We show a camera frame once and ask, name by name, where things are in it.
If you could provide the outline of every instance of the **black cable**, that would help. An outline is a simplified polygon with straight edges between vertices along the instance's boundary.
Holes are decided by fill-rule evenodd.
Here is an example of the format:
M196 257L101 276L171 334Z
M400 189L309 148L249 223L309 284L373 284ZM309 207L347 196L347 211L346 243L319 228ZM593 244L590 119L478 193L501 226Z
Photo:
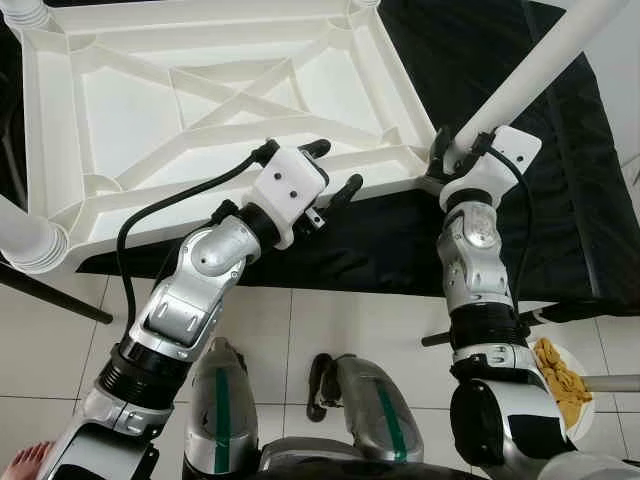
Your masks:
M133 291L131 275L129 274L127 264L124 261L123 257L127 242L127 236L129 235L129 231L131 230L131 228L133 228L133 226L140 220L148 217L152 213L170 207L171 205L181 202L182 200L186 200L189 197L193 197L194 195L228 182L232 178L240 175L255 162L260 163L261 161L268 161L268 159L273 156L278 148L278 144L274 140L268 140L267 143L265 143L260 148L252 151L246 160L244 160L242 163L232 168L231 170L223 173L222 175L219 175L216 178L207 180L206 182L203 182L199 185L195 185L182 192L176 193L175 195L171 195L170 197L153 203L131 215L122 224L122 227L120 227L120 231L118 232L118 238L116 240L116 260L118 263L118 268L120 269L120 276L122 277L122 284L124 286L124 293L127 300L127 326L125 328L124 335L127 334L127 331L129 330L129 328L131 328L136 318L136 297Z
M515 275L515 281L513 283L511 289L511 297L513 299L513 306L516 311L516 314L519 314L518 301L520 299L520 287L522 285L522 277L524 276L524 270L527 264L527 257L529 255L529 250L531 249L531 243L533 238L533 224L534 224L534 212L533 212L533 196L531 195L531 189L529 188L529 184L527 180L524 178L520 170L513 164L511 160L505 157L502 153L497 151L495 148L488 146L486 148L488 154L490 154L493 158L502 163L505 167L511 171L514 177L518 180L518 184L524 190L526 196L526 205L527 205L527 236L524 244L524 248L522 249L522 253L520 254L520 260L518 261L518 266Z

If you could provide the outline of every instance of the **white tile floor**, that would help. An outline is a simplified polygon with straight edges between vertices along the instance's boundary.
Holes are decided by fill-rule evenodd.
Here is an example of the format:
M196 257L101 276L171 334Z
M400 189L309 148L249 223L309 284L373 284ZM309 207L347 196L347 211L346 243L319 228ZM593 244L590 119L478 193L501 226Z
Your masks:
M135 282L139 303L150 286ZM83 276L68 282L67 290L114 313L113 324L99 325L0 287L0 464L20 448L56 437L122 333L125 305L118 278ZM449 346L419 346L421 336L445 330L448 322L439 298L238 287L227 296L216 334L228 337L246 357L261 443L282 435L350 440L341 411L312 424L304 403L314 355L351 352L378 363L395 380L422 431L426 459L469 470L455 451L449 425L455 388ZM532 339L542 335L570 350L589 373L639 373L640 318L602 317L533 329ZM155 479L179 478L188 399L185 387L157 441L161 459ZM601 395L596 411L579 446L640 458L640 394Z

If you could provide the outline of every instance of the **white plate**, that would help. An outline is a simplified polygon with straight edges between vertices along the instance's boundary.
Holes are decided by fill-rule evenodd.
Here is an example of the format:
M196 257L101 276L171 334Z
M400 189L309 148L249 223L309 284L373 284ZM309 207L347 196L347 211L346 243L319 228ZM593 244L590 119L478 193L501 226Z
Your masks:
M529 347L532 350L534 346L535 343L529 344ZM573 370L581 377L587 375L587 371L584 369L582 364L566 348L555 343L553 344L553 346L560 354L560 358L564 361L569 370ZM573 427L567 430L567 436L571 439L572 442L580 440L589 431L589 429L591 428L591 424L593 423L595 410L596 406L594 400L582 404L582 409L580 410L580 417L578 418L578 421Z

